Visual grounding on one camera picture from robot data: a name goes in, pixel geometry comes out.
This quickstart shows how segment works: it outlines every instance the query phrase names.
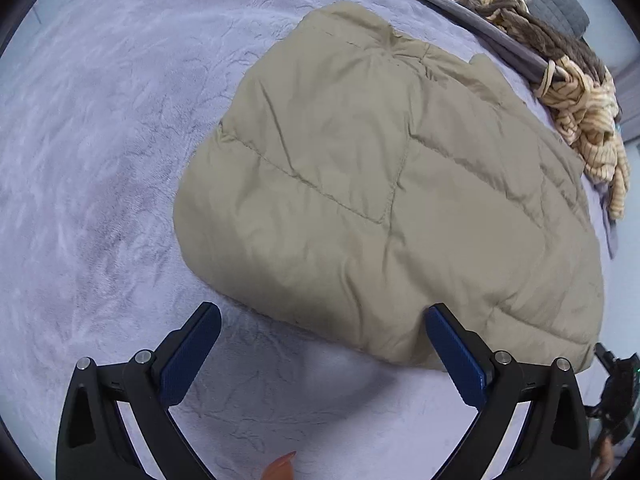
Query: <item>bed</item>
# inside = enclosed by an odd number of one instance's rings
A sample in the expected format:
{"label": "bed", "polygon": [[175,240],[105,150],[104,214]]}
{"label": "bed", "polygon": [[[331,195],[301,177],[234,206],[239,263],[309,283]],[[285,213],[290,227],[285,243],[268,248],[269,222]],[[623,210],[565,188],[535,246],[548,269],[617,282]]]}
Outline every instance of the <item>bed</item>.
{"label": "bed", "polygon": [[[449,377],[382,364],[249,312],[200,282],[174,236],[178,180],[242,74],[310,10],[339,0],[68,0],[0,80],[0,415],[44,479],[76,360],[154,348],[201,301],[223,331],[172,414],[220,479],[257,479],[296,450],[296,478],[430,478],[475,409]],[[487,53],[420,0],[351,0],[468,60]],[[609,251],[600,198],[583,177]],[[585,402],[592,370],[578,376]],[[161,473],[124,416],[147,471]],[[506,462],[524,410],[487,477]]]}

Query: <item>blue gripper pad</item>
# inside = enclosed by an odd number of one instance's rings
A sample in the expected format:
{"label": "blue gripper pad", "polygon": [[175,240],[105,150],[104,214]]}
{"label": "blue gripper pad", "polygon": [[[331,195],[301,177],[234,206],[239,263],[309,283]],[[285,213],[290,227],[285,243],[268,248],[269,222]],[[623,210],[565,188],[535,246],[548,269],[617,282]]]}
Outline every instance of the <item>blue gripper pad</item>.
{"label": "blue gripper pad", "polygon": [[160,372],[159,399],[165,408],[182,402],[204,359],[218,339],[221,328],[222,317],[217,306],[203,303],[182,329],[167,336],[165,341],[174,334],[175,340],[181,341]]}
{"label": "blue gripper pad", "polygon": [[465,404],[482,409],[486,402],[484,371],[436,306],[424,316],[427,335]]}

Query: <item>gray pillow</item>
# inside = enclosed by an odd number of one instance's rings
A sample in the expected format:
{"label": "gray pillow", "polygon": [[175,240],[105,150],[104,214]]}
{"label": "gray pillow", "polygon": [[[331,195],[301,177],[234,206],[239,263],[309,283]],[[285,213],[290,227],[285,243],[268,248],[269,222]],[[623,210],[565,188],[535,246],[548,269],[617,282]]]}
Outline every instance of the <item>gray pillow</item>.
{"label": "gray pillow", "polygon": [[589,17],[578,0],[531,0],[529,12],[569,36],[581,38],[589,25]]}

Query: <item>metal screw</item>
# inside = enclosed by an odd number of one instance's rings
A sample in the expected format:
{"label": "metal screw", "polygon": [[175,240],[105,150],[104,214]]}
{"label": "metal screw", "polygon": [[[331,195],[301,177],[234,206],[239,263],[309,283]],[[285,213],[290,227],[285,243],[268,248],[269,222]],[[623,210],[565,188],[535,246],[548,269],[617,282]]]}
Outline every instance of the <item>metal screw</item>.
{"label": "metal screw", "polygon": [[499,350],[495,353],[495,360],[501,365],[508,365],[511,362],[511,354],[504,350]]}
{"label": "metal screw", "polygon": [[88,357],[81,357],[78,359],[78,362],[76,363],[76,368],[78,370],[86,370],[90,364],[91,364],[91,359],[89,359]]}
{"label": "metal screw", "polygon": [[565,371],[567,371],[567,370],[569,370],[571,368],[571,363],[567,359],[565,359],[564,357],[559,358],[558,361],[556,361],[556,365],[563,372],[565,372]]}
{"label": "metal screw", "polygon": [[141,350],[136,354],[135,360],[141,365],[148,363],[151,361],[151,352],[149,350]]}

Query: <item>tan knitted fabric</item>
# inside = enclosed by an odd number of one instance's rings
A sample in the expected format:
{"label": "tan knitted fabric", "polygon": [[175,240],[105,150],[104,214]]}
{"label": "tan knitted fabric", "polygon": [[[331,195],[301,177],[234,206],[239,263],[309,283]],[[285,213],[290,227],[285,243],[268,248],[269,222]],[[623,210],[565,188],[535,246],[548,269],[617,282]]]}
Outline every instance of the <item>tan knitted fabric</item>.
{"label": "tan knitted fabric", "polygon": [[[564,81],[552,82],[556,72]],[[629,189],[629,163],[614,121],[618,103],[609,70],[598,84],[567,56],[557,62],[549,60],[534,94],[551,108],[556,130],[584,159],[590,179],[611,184],[609,217],[621,219]]]}
{"label": "tan knitted fabric", "polygon": [[558,32],[532,16],[523,0],[454,0],[482,16],[505,34],[543,59],[558,60],[568,56],[594,81],[602,83],[605,67],[586,43]]}

